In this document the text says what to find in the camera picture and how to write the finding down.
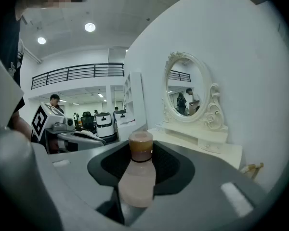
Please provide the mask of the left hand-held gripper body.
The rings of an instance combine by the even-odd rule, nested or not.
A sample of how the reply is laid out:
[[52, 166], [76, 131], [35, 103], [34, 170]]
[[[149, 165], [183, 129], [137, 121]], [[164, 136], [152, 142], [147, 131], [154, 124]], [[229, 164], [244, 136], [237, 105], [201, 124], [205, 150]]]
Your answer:
[[50, 154], [48, 136], [75, 131], [74, 122], [50, 104], [40, 102], [31, 122], [33, 133]]

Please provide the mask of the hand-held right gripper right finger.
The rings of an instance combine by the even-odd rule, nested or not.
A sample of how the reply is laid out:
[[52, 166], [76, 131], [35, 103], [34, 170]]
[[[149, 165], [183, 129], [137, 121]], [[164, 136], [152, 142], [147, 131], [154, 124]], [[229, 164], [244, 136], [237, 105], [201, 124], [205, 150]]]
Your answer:
[[152, 204], [137, 218], [142, 231], [212, 231], [248, 215], [264, 190], [215, 156], [154, 142]]

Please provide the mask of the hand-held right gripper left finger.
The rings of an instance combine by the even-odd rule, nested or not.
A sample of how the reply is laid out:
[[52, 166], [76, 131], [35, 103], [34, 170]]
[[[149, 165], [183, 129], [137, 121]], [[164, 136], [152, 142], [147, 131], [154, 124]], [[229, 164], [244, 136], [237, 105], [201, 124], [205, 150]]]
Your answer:
[[127, 231], [128, 227], [103, 216], [96, 208], [108, 201], [113, 188], [99, 185], [87, 163], [113, 145], [63, 154], [47, 154], [33, 143], [39, 173], [65, 231]]

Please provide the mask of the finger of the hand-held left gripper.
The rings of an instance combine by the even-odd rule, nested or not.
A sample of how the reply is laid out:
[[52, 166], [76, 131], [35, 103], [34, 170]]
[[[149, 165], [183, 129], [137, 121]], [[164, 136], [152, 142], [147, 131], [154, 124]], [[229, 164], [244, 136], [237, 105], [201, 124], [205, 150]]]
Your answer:
[[67, 151], [82, 151], [106, 146], [105, 140], [90, 131], [73, 131], [57, 134], [60, 149]]

